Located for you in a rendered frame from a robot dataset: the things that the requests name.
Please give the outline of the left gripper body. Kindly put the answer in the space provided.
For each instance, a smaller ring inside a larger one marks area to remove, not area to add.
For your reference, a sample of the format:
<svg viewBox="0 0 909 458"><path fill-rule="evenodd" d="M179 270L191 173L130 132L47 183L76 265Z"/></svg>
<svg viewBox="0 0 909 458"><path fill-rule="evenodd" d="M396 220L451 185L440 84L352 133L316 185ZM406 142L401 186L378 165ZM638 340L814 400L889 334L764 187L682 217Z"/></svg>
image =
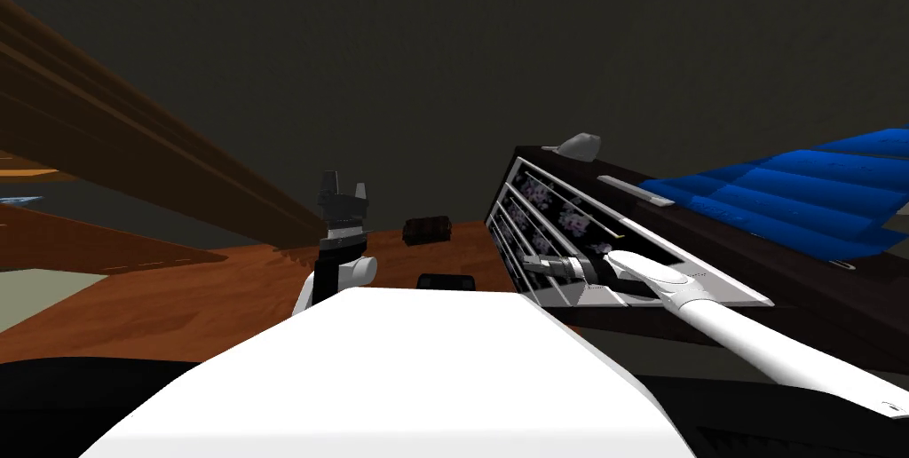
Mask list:
<svg viewBox="0 0 909 458"><path fill-rule="evenodd" d="M321 208L321 219L327 224L327 228L335 230L362 227L367 218L369 201L344 193L321 195L319 190L317 204Z"/></svg>

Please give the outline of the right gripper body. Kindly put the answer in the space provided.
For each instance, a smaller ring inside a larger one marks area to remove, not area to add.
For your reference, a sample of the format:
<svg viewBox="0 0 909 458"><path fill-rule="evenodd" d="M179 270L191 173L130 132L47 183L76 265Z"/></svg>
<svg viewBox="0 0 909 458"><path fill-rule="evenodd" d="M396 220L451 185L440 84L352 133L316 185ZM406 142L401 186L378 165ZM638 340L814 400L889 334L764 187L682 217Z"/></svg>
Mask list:
<svg viewBox="0 0 909 458"><path fill-rule="evenodd" d="M575 257L542 257L542 267L551 277L586 280L581 262Z"/></svg>

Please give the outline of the floral white-framed drawer front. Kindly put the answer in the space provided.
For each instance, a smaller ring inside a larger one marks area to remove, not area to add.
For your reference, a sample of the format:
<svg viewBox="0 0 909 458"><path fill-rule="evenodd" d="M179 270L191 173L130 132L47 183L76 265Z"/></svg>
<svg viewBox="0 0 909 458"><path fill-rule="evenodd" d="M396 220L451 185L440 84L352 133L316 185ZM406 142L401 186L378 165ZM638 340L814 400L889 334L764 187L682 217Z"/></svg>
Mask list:
<svg viewBox="0 0 909 458"><path fill-rule="evenodd" d="M494 198L486 218L486 227L493 237L495 246L517 291L523 293L524 296L531 300L536 302L535 298L533 298L533 292L523 285L519 276L521 272L525 271L522 263L518 269L513 267L510 246L512 246L514 241L508 237L504 243L501 243L498 233L489 224L490 216L495 210L495 203L499 201L505 185L513 186L525 198L520 191L523 185L523 178L520 177L520 173L526 170L541 179L554 182L563 193L569 193L569 198L581 198L585 201L584 206L586 209L592 211L596 217L600 218L601 222L607 226L617 228L624 234L621 239L607 241L595 229L588 236L581 238L571 237L557 225L557 212L553 210L540 211L549 222L554 224L580 250L574 256L582 255L593 258L602 257L614 249L629 250L693 277L701 282L723 304L729 306L772 306L772 302L763 296L762 293L751 289L740 280L734 279L726 272L632 219L631 210L624 207L623 204L635 205L639 201L635 196L606 185L597 179L598 175L593 177L592 187L583 187L581 179L578 177L579 169L572 167L569 170L563 170L559 165L546 166L541 160L531 159L528 154L519 154L510 165L502 181L502 186ZM628 307L654 306L658 304L652 292L642 285L637 285L634 288L613 288L609 285L590 286L609 288L622 300L626 301Z"/></svg>
<svg viewBox="0 0 909 458"><path fill-rule="evenodd" d="M520 267L524 256L568 257L580 251L511 185L502 189L489 224L498 233L501 243L508 237L514 241L510 246L510 261L515 269ZM628 307L626 301L607 287L536 272L523 271L519 276L543 307Z"/></svg>

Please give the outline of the small dark brown chest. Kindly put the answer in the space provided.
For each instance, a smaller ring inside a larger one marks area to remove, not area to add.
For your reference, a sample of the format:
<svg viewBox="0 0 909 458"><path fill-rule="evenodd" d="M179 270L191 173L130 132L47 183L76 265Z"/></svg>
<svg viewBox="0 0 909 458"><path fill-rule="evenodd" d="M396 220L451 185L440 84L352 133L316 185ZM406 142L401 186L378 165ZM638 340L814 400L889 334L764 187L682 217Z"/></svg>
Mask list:
<svg viewBox="0 0 909 458"><path fill-rule="evenodd" d="M449 216L408 219L402 230L402 240L409 247L450 241L452 223Z"/></svg>

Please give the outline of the grey flat bar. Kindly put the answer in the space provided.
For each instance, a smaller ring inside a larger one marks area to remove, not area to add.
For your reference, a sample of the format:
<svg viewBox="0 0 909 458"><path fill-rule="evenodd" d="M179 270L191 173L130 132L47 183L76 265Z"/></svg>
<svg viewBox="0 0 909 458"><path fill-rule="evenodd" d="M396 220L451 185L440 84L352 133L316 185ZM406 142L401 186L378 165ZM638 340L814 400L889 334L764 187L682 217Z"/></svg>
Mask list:
<svg viewBox="0 0 909 458"><path fill-rule="evenodd" d="M652 193L639 186L631 185L626 181L622 181L608 175L598 176L597 179L608 186L621 190L624 193L631 194L636 198L649 202L657 207L665 208L675 204L675 202L670 199L658 196L656 193Z"/></svg>

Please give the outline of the grey rounded object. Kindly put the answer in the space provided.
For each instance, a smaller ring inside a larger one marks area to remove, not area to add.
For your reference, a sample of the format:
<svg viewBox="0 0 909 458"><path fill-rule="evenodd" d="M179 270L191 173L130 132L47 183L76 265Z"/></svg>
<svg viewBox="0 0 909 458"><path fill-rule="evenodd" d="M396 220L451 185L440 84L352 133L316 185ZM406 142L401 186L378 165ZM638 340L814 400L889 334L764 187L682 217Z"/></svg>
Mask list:
<svg viewBox="0 0 909 458"><path fill-rule="evenodd" d="M557 147L555 152L565 158L579 162L593 162L602 145L602 139L590 133L578 133Z"/></svg>

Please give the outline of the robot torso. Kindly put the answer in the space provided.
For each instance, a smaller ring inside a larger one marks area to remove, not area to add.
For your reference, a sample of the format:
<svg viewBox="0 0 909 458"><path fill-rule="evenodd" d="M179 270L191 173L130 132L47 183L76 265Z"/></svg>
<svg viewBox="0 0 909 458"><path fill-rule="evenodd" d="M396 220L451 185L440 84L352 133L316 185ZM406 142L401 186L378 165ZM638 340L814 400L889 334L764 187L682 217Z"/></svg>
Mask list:
<svg viewBox="0 0 909 458"><path fill-rule="evenodd" d="M207 359L81 458L695 458L517 293L348 288Z"/></svg>

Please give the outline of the brown wooden furniture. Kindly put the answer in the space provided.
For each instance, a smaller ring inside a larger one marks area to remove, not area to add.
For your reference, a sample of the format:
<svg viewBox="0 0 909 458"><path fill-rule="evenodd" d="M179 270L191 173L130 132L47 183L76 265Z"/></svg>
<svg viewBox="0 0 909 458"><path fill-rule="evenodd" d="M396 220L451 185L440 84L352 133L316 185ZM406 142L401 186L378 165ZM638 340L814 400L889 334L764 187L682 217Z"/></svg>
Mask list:
<svg viewBox="0 0 909 458"><path fill-rule="evenodd" d="M0 151L279 250L325 226L159 105L12 3L0 0ZM116 275L223 255L0 204L0 269Z"/></svg>

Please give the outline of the dark wooden drawer cabinet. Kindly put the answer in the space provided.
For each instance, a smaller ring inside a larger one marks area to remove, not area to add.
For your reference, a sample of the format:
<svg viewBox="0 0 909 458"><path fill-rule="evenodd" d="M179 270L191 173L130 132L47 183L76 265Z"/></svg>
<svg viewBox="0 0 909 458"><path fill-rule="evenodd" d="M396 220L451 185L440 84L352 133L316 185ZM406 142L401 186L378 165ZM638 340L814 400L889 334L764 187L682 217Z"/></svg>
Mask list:
<svg viewBox="0 0 909 458"><path fill-rule="evenodd" d="M520 146L510 165L519 154L546 166L579 169L583 187L592 187L595 175L635 186L644 182L644 176L634 171L601 161L579 162L539 146ZM772 302L771 307L727 305L736 312L850 363L909 375L909 259L884 252L849 262L821 261L676 203L662 208L638 200L635 205L623 204L632 219ZM628 280L608 280L606 285L644 286ZM707 342L659 304L546 310L578 327Z"/></svg>

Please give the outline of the blue quilted blanket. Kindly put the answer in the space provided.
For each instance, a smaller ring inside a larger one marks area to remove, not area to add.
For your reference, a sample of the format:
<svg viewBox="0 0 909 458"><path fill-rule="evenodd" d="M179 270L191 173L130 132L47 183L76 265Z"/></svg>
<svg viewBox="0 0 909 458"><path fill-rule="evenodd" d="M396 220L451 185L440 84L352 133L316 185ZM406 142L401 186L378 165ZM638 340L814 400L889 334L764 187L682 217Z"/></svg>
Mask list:
<svg viewBox="0 0 909 458"><path fill-rule="evenodd" d="M640 188L827 262L909 240L886 224L909 205L909 124Z"/></svg>

